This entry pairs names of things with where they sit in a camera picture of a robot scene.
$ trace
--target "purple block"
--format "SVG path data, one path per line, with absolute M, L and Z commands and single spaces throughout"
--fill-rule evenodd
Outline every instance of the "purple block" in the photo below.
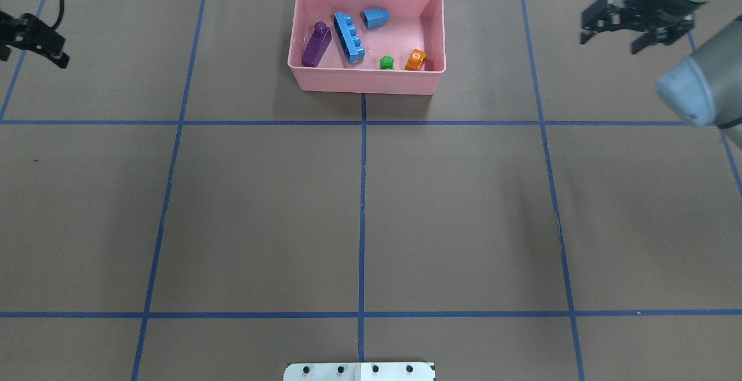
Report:
M 315 23 L 315 31 L 304 49 L 304 56 L 301 57 L 301 64 L 305 67 L 317 67 L 327 50 L 327 45 L 332 39 L 332 33 L 323 21 Z

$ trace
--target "metal plate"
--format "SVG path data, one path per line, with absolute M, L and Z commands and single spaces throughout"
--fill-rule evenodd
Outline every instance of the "metal plate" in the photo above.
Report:
M 283 372 L 283 381 L 434 381 L 431 362 L 336 362 L 297 363 Z

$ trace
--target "orange block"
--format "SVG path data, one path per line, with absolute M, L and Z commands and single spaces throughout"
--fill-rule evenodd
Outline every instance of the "orange block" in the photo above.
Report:
M 424 53 L 422 50 L 413 50 L 408 63 L 405 64 L 405 70 L 419 70 L 422 63 L 425 62 L 425 56 L 427 56 L 427 53 Z

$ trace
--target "table surface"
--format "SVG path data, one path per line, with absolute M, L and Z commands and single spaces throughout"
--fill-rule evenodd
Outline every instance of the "table surface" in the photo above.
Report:
M 739 379 L 742 151 L 654 83 L 740 0 L 636 56 L 592 1 L 445 0 L 390 96 L 301 91 L 294 0 L 67 0 L 0 64 L 0 378 Z

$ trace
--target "gray robot arm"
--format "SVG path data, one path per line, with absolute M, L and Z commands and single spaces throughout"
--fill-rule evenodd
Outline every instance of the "gray robot arm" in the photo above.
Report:
M 662 77 L 657 93 L 681 119 L 716 125 L 742 148 L 742 16 Z
M 710 0 L 598 0 L 583 11 L 580 42 L 599 32 L 644 33 L 631 53 L 671 45 L 694 27 L 695 9 Z M 691 125 L 716 125 L 742 148 L 742 16 L 683 58 L 657 83 L 670 109 Z

